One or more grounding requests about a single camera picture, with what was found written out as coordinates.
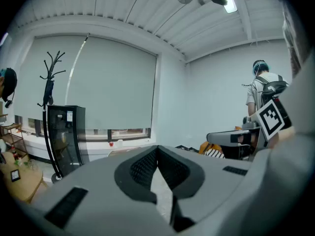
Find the orange sofa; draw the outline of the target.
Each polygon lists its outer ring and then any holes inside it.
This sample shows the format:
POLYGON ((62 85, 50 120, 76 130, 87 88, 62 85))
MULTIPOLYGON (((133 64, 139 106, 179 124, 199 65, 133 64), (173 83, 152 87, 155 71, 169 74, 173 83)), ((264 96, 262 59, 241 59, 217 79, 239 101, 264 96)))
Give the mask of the orange sofa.
POLYGON ((210 149, 216 149, 216 150, 220 150, 222 153, 222 149, 219 145, 215 145, 215 144, 211 144, 209 142, 204 142, 203 144, 201 144, 200 149, 199 149, 199 154, 204 155, 205 152, 207 152, 210 149))

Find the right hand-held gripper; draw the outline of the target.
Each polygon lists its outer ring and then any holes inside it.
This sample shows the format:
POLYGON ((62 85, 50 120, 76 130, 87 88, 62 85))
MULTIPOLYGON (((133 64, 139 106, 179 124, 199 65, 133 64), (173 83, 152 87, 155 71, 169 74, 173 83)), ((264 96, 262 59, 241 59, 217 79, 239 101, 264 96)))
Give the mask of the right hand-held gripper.
POLYGON ((239 136, 251 133, 251 146, 256 154, 260 150, 273 147, 280 139, 279 132, 291 125, 290 119, 278 98, 267 102, 262 108, 243 119, 243 130, 208 133, 210 144, 225 147, 238 147, 239 136))

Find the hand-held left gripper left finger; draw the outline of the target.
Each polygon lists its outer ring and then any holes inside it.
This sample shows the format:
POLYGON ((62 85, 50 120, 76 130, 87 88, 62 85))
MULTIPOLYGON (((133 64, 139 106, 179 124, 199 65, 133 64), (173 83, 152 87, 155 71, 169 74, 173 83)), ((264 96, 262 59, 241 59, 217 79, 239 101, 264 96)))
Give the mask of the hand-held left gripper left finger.
POLYGON ((50 187, 32 205, 46 236, 173 236, 151 191, 156 146, 92 161, 50 187))

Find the ceiling light panel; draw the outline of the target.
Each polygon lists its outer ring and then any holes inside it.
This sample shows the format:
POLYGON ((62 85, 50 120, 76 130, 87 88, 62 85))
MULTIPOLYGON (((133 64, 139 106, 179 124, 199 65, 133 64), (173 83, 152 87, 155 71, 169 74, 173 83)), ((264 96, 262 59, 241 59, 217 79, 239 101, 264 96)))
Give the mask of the ceiling light panel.
POLYGON ((224 8, 226 10, 227 13, 233 13, 237 11, 237 6, 234 0, 226 0, 227 4, 224 5, 224 8))

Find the person's right forearm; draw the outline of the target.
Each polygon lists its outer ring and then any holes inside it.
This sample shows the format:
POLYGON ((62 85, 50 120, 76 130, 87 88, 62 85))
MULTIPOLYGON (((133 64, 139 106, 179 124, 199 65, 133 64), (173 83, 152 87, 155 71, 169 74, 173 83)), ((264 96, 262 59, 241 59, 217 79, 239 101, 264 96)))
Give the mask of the person's right forearm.
POLYGON ((277 134, 275 134, 268 143, 268 148, 274 148, 276 144, 279 142, 283 142, 295 135, 295 128, 291 126, 289 128, 280 130, 277 134))

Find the black glass-door cabinet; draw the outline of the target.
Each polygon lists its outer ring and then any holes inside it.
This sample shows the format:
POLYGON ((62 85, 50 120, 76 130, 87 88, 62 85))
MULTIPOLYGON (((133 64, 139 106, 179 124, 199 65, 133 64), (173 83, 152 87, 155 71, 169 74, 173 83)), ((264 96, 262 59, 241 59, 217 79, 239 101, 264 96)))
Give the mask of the black glass-door cabinet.
POLYGON ((48 106, 48 135, 51 152, 61 177, 75 171, 89 160, 87 155, 86 109, 80 106, 48 106))

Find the person's brown printed t-shirt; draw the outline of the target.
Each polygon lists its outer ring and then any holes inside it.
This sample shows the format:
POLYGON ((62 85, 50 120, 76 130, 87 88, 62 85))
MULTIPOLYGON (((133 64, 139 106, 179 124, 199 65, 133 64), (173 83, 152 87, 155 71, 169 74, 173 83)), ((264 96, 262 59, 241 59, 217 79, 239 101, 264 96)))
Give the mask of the person's brown printed t-shirt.
POLYGON ((286 41, 292 77, 301 70, 309 54, 308 40, 296 10, 287 0, 280 0, 283 9, 283 36, 286 41))

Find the black coat rack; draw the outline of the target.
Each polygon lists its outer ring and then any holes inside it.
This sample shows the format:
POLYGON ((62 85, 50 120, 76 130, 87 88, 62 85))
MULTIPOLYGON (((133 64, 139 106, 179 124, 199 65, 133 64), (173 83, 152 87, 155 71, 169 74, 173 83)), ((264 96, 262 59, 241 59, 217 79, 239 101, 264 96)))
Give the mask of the black coat rack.
POLYGON ((61 57, 65 54, 65 52, 60 54, 60 51, 58 51, 56 56, 55 56, 55 58, 53 58, 52 55, 49 52, 47 52, 47 54, 51 58, 51 65, 50 65, 50 67, 48 67, 46 60, 44 60, 44 64, 45 64, 45 67, 46 67, 46 70, 47 70, 47 76, 45 78, 42 77, 42 76, 39 76, 39 77, 46 81, 46 85, 45 85, 45 89, 44 89, 42 104, 37 103, 37 105, 39 107, 42 107, 42 119, 43 119, 42 121, 43 121, 44 139, 45 139, 47 152, 48 152, 48 155, 49 155, 49 158, 50 158, 50 162, 51 162, 51 164, 53 166, 53 169, 55 171, 55 173, 52 176, 52 183, 55 183, 55 182, 61 180, 62 176, 61 176, 60 170, 58 169, 58 166, 56 164, 56 160, 55 160, 54 155, 52 153, 52 148, 51 148, 51 145, 50 145, 50 142, 49 142, 46 107, 48 105, 52 105, 53 104, 52 93, 53 93, 53 88, 54 88, 54 77, 57 74, 66 72, 66 70, 59 71, 59 72, 56 72, 56 73, 53 72, 56 63, 62 61, 61 57))

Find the wooden shelf rack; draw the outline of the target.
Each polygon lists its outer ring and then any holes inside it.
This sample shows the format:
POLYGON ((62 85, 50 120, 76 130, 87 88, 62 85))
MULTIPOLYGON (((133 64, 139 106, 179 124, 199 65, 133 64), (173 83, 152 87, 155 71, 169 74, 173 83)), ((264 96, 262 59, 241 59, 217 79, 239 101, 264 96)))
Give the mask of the wooden shelf rack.
POLYGON ((16 153, 22 161, 29 161, 30 157, 24 141, 23 132, 20 124, 13 123, 9 126, 0 126, 0 138, 10 146, 15 148, 16 153))

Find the black and white striped blanket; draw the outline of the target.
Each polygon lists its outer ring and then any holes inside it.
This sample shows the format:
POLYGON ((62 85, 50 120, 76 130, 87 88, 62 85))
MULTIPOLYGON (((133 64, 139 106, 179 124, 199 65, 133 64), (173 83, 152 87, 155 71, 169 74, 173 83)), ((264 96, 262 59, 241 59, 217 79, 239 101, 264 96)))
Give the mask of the black and white striped blanket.
POLYGON ((214 158, 225 158, 224 154, 220 150, 216 150, 213 148, 205 152, 204 155, 214 158))

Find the small wooden side table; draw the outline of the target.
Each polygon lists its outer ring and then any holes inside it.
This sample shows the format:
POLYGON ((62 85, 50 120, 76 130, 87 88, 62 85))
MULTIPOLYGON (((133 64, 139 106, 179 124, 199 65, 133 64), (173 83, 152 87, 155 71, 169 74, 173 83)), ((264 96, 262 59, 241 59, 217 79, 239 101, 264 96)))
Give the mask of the small wooden side table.
POLYGON ((29 168, 17 167, 10 152, 0 152, 0 180, 4 182, 9 194, 20 201, 30 203, 40 187, 48 188, 43 172, 30 163, 29 168), (18 169, 21 179, 12 182, 10 172, 18 169))

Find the small flower plant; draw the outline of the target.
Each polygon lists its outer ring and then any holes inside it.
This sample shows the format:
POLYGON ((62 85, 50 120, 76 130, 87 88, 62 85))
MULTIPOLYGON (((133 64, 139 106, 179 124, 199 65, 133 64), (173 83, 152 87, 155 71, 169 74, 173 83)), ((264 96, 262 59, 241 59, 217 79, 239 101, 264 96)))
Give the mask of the small flower plant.
POLYGON ((20 168, 29 168, 29 167, 30 167, 29 162, 23 160, 23 159, 20 158, 20 157, 15 160, 14 164, 15 164, 17 167, 20 167, 20 168))

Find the grey roller blind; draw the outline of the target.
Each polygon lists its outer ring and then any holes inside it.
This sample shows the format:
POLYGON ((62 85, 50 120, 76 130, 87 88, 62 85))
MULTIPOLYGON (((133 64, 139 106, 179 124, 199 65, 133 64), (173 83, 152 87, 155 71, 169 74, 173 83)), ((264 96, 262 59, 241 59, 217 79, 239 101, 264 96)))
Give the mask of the grey roller blind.
POLYGON ((14 114, 42 119, 46 66, 57 53, 53 100, 86 109, 87 129, 149 128, 156 57, 102 38, 53 36, 35 39, 20 68, 14 114))

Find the window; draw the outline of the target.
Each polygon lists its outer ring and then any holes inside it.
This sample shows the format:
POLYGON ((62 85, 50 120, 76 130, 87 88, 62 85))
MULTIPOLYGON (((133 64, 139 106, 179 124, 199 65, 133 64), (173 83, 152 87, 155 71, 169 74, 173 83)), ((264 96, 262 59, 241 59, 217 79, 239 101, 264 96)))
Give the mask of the window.
MULTIPOLYGON (((34 135, 44 137, 43 121, 15 115, 14 123, 20 128, 13 129, 13 134, 21 136, 34 135)), ((146 139, 151 136, 151 128, 136 129, 86 129, 86 140, 88 142, 107 142, 122 140, 146 139)))

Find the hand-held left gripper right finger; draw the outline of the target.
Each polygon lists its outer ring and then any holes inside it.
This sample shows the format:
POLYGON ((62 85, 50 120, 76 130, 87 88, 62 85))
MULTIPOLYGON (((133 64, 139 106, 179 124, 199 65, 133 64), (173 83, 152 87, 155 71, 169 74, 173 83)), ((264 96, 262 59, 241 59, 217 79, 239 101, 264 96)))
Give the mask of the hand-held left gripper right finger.
POLYGON ((219 209, 244 180, 251 162, 157 147, 157 166, 173 194, 170 224, 158 232, 217 232, 219 209))

